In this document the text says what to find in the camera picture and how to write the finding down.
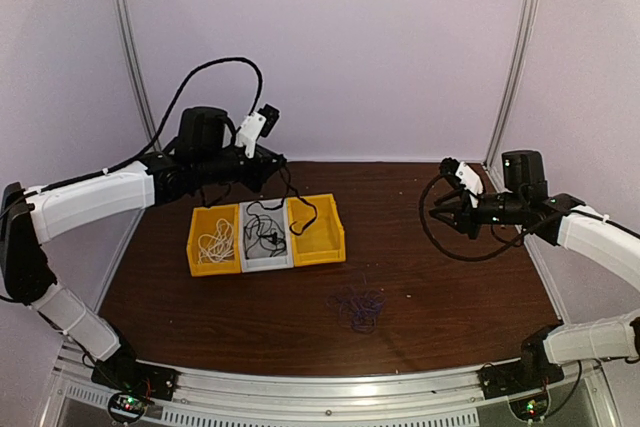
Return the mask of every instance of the white backdrop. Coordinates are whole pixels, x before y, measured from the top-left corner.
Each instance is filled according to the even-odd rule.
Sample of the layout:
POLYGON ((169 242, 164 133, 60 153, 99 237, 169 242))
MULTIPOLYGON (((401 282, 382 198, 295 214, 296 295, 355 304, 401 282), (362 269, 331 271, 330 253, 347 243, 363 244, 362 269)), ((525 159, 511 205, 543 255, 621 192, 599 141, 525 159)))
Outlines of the white backdrop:
MULTIPOLYGON (((144 144, 112 0, 0 0, 0 12, 0 186, 107 167, 144 144)), ((89 305, 131 220, 47 245, 54 272, 89 305)), ((0 425, 33 425, 59 345, 33 312, 0 303, 0 425)))
MULTIPOLYGON (((265 74, 264 100, 282 110, 271 148, 293 159, 414 161, 483 157, 521 1, 129 4, 156 120, 192 67, 245 55, 265 74)), ((218 105, 237 123, 254 94, 251 71, 216 69, 198 74, 180 105, 218 105)))
MULTIPOLYGON (((638 0, 540 0, 500 151, 540 150, 551 193, 571 193, 640 231, 639 79, 638 0)), ((571 321, 640 307, 640 294, 613 274, 536 244, 571 321)), ((623 425, 637 425, 639 371, 622 362, 609 369, 623 425)))

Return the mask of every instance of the robotic arm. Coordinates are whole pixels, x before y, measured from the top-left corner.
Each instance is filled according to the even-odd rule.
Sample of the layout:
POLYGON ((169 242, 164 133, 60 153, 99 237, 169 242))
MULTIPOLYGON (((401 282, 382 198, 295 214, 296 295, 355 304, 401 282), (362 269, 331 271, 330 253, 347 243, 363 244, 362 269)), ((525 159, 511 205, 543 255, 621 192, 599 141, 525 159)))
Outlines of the robotic arm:
POLYGON ((171 399, 175 371, 137 362, 124 337, 56 278, 41 245, 119 212, 194 195, 207 184, 239 182, 258 192, 286 163, 282 155, 257 144, 278 115, 266 105, 247 116, 236 131, 221 109, 187 109, 178 136, 163 152, 141 155, 114 172, 63 182, 58 188, 9 185, 0 223, 0 267, 11 297, 7 300, 36 310, 75 340, 95 363, 95 382, 131 393, 146 392, 149 383, 154 397, 171 399), (223 147, 227 127, 231 139, 223 147))
MULTIPOLYGON (((549 196, 542 156, 536 151, 512 151, 502 155, 506 192, 483 192, 480 177, 464 162, 445 159, 440 175, 425 189, 420 202, 425 232, 432 238, 424 216, 428 190, 446 179, 452 192, 436 199, 429 215, 470 239, 476 239, 482 225, 520 225, 522 233, 537 235, 551 245, 588 257, 640 291, 640 237, 609 220, 570 195, 549 196)), ((460 260, 486 260, 451 255, 460 260)), ((507 250, 499 249, 498 253, 507 250)), ((557 365, 589 359, 640 360, 640 309, 594 322, 545 328, 523 343, 523 355, 514 366, 516 383, 540 386, 541 379, 559 374, 557 365)), ((496 378, 485 372, 485 394, 496 394, 496 378)), ((501 389, 500 395, 508 394, 501 389)))

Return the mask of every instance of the wood grain surface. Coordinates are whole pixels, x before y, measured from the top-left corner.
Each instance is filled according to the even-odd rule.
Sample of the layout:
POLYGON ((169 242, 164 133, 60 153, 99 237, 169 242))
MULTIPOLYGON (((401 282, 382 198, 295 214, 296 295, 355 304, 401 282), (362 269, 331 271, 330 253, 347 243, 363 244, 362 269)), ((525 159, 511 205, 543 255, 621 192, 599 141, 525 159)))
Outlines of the wood grain surface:
MULTIPOLYGON (((191 210, 199 200, 152 208, 101 310, 141 359, 262 375, 418 372, 517 357, 525 337, 557 323, 524 248, 470 264, 448 259, 429 243, 417 201, 437 165, 290 167, 303 195, 334 194, 347 262, 192 278, 185 249, 191 210), (361 288, 363 273, 367 287, 384 289, 386 296, 371 334, 341 327, 326 305, 345 286, 361 288)), ((264 198, 281 196, 283 190, 274 176, 264 198)), ((434 194, 447 190, 442 183, 434 194)), ((213 198, 221 191, 211 188, 207 194, 213 198)), ((236 186, 227 202, 253 198, 236 186)), ((500 245, 486 228, 479 240, 469 241, 447 226, 431 224, 444 245, 466 255, 500 245)))

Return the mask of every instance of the white cable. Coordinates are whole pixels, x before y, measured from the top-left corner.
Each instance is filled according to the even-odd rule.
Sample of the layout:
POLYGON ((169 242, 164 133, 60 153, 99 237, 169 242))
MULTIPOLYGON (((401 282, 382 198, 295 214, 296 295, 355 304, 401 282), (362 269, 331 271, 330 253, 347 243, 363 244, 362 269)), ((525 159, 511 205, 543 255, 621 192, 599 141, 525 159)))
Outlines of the white cable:
POLYGON ((198 237, 198 263, 219 264, 233 259, 234 237, 233 224, 225 219, 218 219, 215 234, 202 234, 198 237))

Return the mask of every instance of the yellow bin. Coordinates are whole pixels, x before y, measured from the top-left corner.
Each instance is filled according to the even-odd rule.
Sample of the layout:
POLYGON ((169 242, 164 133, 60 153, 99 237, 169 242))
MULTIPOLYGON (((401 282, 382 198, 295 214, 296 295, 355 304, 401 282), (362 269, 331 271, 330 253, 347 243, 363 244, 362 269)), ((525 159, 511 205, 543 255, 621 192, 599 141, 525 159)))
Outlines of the yellow bin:
MULTIPOLYGON (((338 217, 333 194, 310 195, 304 198, 316 206, 318 219, 302 235, 291 235, 293 264, 303 267, 344 262, 347 259, 344 228, 338 217)), ((287 199, 287 209, 289 223, 297 232, 313 218, 313 209, 295 197, 287 199)))
POLYGON ((189 268, 193 277, 215 274, 240 274, 242 272, 240 252, 238 251, 238 232, 240 231, 238 224, 238 204, 221 205, 209 209, 204 207, 193 209, 189 242, 187 243, 187 257, 189 258, 189 268), (215 234, 219 219, 224 219, 233 225, 233 258, 226 262, 200 264, 198 263, 198 239, 202 234, 215 234))

